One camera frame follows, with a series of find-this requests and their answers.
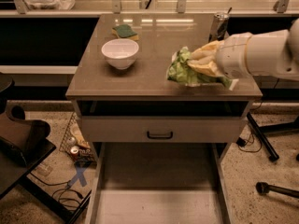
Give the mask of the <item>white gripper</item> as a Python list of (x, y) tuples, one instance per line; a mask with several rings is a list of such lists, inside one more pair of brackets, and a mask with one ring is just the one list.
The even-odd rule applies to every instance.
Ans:
[(231, 35), (223, 41), (209, 42), (192, 52), (188, 66), (210, 77), (221, 77), (222, 73), (230, 79), (249, 77), (246, 48), (251, 37), (251, 33), (243, 33)]

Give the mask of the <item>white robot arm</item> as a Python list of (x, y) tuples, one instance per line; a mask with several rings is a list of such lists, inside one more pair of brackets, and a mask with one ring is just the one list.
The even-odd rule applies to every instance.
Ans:
[(187, 65), (197, 73), (230, 79), (271, 76), (296, 80), (299, 20), (289, 30), (231, 35), (195, 50)]

